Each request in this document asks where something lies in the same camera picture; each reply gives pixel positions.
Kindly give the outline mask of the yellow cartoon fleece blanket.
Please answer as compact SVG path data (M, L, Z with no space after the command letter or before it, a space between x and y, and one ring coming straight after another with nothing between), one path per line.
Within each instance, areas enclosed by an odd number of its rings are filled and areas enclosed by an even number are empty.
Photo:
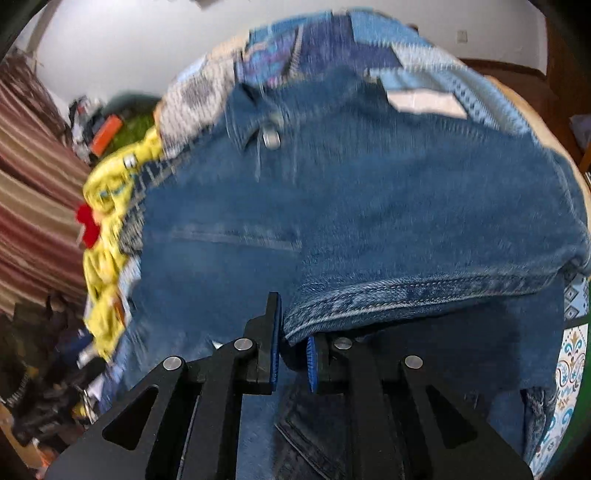
M158 160L161 153L157 129L151 127L143 139L100 161L83 186L84 200L99 228L97 241L83 254L83 272L90 300L84 324L93 337L96 353L106 361L111 359L126 329L118 287L119 275L128 262L128 256L119 248L123 218L141 167Z

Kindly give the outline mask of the orange box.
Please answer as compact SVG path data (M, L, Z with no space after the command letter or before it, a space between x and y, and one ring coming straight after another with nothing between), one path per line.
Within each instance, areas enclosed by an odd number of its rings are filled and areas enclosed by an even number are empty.
M123 126L123 121L117 115L110 115L98 129L90 144L90 152L100 157L107 149L113 138Z

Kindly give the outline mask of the blue denim jacket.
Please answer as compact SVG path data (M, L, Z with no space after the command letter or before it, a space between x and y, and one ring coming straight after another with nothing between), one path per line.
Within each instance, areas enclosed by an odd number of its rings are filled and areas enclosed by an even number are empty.
M176 158L146 165L140 243L111 405L164 358L197 360L276 291L276 394L245 402L242 479L345 479L345 400L311 393L305 345L342 333L421 357L530 461L555 405L564 289L590 270L583 193L530 134L395 108L345 69L235 86Z

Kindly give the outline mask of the blue patchwork bedspread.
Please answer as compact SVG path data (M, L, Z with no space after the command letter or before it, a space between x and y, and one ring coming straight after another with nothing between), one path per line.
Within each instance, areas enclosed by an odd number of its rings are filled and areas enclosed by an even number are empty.
M127 257L121 288L140 278L140 204L148 187L167 177L174 156L221 117L231 89L238 83L279 87L335 67L381 81L399 110L466 118L513 135L532 131L495 83L376 11L321 12L252 30L246 42L226 42L185 69L159 102L145 140L162 145L127 187L127 212L118 223L118 248Z

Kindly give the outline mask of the green cushion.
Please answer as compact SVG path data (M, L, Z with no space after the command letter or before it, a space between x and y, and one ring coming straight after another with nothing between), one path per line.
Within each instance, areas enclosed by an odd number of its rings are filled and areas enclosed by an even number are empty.
M157 96L139 92L123 92L113 97L101 109L101 113L104 117L117 116L122 126L106 147L103 157L141 140L154 125L153 112L159 101Z

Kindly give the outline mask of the striped curtain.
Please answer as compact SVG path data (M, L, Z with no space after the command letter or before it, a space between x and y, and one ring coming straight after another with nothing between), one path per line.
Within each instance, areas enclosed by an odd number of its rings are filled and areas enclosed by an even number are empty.
M81 304L86 286L75 214L88 167L20 52L1 62L0 136L1 310L43 304L54 291Z

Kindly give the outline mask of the red plush toy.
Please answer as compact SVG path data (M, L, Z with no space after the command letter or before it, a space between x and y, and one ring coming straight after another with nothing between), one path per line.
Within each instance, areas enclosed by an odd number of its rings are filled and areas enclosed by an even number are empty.
M91 249L100 236L100 225L93 217L92 208L86 203L80 205L76 211L75 218L80 226L78 242L83 244L87 249Z

